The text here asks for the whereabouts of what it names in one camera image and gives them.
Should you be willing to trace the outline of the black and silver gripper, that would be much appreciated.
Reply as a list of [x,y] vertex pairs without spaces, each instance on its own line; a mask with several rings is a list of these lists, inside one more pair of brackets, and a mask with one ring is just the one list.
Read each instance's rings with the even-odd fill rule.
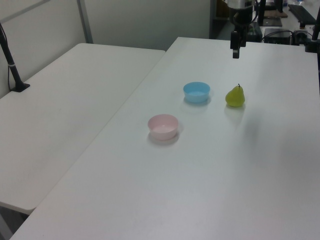
[[237,31],[232,31],[230,35],[230,49],[232,50],[232,58],[239,59],[240,48],[246,46],[247,43],[247,25],[253,19],[253,0],[227,0],[226,4],[229,8],[229,20],[238,27]]

